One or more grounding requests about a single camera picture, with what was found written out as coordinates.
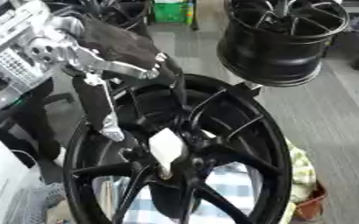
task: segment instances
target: yellow cloth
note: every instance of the yellow cloth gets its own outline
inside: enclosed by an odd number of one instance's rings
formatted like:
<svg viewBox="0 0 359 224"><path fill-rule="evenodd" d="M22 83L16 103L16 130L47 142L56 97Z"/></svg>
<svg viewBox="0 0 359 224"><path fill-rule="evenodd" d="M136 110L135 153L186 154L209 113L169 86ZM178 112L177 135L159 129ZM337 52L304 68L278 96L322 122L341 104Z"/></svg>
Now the yellow cloth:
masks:
<svg viewBox="0 0 359 224"><path fill-rule="evenodd" d="M290 202L279 224L288 224L297 207L295 203L305 201L316 186L316 172L306 153L285 140L292 160L292 192Z"/></svg>

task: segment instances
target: bolt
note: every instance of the bolt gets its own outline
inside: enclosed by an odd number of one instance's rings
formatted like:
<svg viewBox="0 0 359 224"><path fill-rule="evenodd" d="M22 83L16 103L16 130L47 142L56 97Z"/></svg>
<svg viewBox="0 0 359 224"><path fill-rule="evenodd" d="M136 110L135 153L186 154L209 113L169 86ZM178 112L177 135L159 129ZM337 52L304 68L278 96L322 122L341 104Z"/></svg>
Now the bolt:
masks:
<svg viewBox="0 0 359 224"><path fill-rule="evenodd" d="M91 52L93 52L94 54L99 54L99 51L96 49L91 49Z"/></svg>
<svg viewBox="0 0 359 224"><path fill-rule="evenodd" d="M123 132L121 130L117 130L113 132L113 140L116 142L122 142L125 139Z"/></svg>
<svg viewBox="0 0 359 224"><path fill-rule="evenodd" d="M194 166L199 169L204 165L204 160L202 160L202 158L200 157L196 157L192 160Z"/></svg>
<svg viewBox="0 0 359 224"><path fill-rule="evenodd" d="M167 171L164 167L160 166L159 177L164 180L168 180L172 177L172 173L170 171Z"/></svg>

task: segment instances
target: black alloy wheel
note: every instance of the black alloy wheel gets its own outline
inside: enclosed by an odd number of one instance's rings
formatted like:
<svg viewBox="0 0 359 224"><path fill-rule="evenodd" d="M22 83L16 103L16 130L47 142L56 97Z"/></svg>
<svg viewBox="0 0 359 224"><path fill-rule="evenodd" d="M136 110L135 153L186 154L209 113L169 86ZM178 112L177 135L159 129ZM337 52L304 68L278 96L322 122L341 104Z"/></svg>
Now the black alloy wheel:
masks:
<svg viewBox="0 0 359 224"><path fill-rule="evenodd" d="M229 25L218 45L222 64L247 81L273 87L304 84L321 70L327 42L348 25L334 0L226 0Z"/></svg>
<svg viewBox="0 0 359 224"><path fill-rule="evenodd" d="M187 105L166 87L114 90L120 126L127 136L122 143L101 136L85 119L80 122L68 145L64 166L67 198L78 223L122 223L144 186L151 188L153 202L162 214L178 211L174 216L181 224L188 223L194 210L191 205L197 200L210 202L236 223L280 221L290 198L292 167L277 124L243 89L192 74L186 75L186 86ZM172 163L168 180L159 176L158 163L148 146L148 139L164 128L170 128L187 144L187 153ZM215 137L206 136L202 130ZM114 162L109 154L124 147L130 149L126 156L129 162ZM202 163L195 164L195 159ZM216 166L232 162L246 165L252 181L261 184L256 186L257 203L249 216L205 183ZM118 196L120 203L113 221L103 213L94 194L93 180L103 176L130 178L125 193ZM172 197L181 200L163 205L171 207L170 211L159 209L159 198Z"/></svg>

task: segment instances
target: blue checkered cloth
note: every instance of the blue checkered cloth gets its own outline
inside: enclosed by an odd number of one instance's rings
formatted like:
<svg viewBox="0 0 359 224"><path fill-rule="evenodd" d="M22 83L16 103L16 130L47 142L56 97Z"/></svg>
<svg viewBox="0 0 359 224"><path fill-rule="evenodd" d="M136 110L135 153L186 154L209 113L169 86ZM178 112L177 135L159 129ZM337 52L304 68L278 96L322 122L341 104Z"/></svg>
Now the blue checkered cloth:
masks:
<svg viewBox="0 0 359 224"><path fill-rule="evenodd" d="M128 184L128 178L121 178L113 184L113 195L122 195ZM233 205L249 214L255 206L252 182L246 166L233 163L215 168L206 183L220 193ZM141 190L125 215L126 224L170 224L177 223L161 214L153 205L149 187ZM189 223L229 224L233 220L214 205L201 201L200 206L191 214Z"/></svg>

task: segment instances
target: screw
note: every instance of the screw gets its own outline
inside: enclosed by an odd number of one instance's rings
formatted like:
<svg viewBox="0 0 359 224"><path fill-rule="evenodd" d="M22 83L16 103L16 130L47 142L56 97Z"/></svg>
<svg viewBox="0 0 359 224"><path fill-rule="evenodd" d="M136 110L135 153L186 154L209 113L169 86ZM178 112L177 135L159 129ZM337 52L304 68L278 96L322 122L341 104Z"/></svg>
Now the screw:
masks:
<svg viewBox="0 0 359 224"><path fill-rule="evenodd" d="M200 157L196 157L192 160L194 166L199 169L204 165L204 160L202 160L202 158Z"/></svg>

